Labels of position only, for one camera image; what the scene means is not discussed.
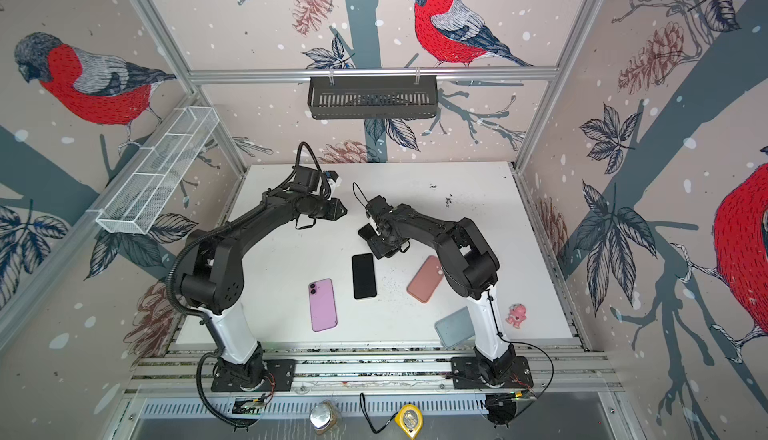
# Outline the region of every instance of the wire basket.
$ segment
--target wire basket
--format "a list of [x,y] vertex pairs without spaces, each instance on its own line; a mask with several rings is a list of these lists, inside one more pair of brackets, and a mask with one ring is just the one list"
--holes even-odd
[[219,123],[210,107],[187,107],[96,218],[108,232],[146,234]]
[[307,104],[313,119],[431,119],[437,76],[312,77]]

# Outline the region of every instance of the purple smartphone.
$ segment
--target purple smartphone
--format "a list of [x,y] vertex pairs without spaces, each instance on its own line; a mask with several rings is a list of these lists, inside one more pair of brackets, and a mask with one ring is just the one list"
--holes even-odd
[[332,329],[339,322],[336,319],[336,301],[333,299],[331,279],[310,283],[310,317],[312,330],[320,332]]

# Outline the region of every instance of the white table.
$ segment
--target white table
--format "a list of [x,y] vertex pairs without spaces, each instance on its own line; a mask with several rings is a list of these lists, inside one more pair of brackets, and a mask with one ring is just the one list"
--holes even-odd
[[[538,249],[522,199],[504,162],[342,164],[341,183],[334,197],[349,213],[338,221],[318,221],[296,231],[283,225],[256,244],[243,258],[245,288],[240,298],[257,339],[271,347],[428,347],[439,346],[435,322],[466,305],[446,280],[432,298],[420,303],[406,288],[427,256],[434,251],[418,242],[406,253],[375,261],[379,294],[356,301],[352,296],[351,257],[368,253],[357,235],[367,219],[352,195],[356,181],[368,198],[384,196],[390,205],[408,204],[424,215],[457,221],[469,217],[498,256],[499,310],[506,317],[513,303],[527,309],[527,320],[515,329],[499,324],[508,339],[571,339],[560,302]],[[268,187],[290,173],[287,165],[253,165],[234,205],[237,218],[261,201]],[[300,224],[306,224],[303,218]],[[307,285],[333,280],[335,328],[313,332]],[[187,318],[178,346],[212,345],[197,318]]]

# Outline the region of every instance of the black metal basket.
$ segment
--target black metal basket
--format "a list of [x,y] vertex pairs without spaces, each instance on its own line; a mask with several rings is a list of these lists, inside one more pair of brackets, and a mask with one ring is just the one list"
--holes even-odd
[[437,115],[437,76],[312,77],[313,119],[431,119]]

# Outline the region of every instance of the pink smartphone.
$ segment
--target pink smartphone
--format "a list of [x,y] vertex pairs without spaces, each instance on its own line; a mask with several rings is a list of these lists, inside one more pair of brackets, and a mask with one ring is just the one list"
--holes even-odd
[[430,255],[424,261],[422,268],[418,269],[413,280],[408,284],[408,293],[413,295],[419,302],[427,303],[442,278],[443,272],[440,261],[434,255]]
[[333,282],[331,279],[312,282],[309,290],[312,330],[320,332],[332,329],[338,323],[336,301],[333,299]]

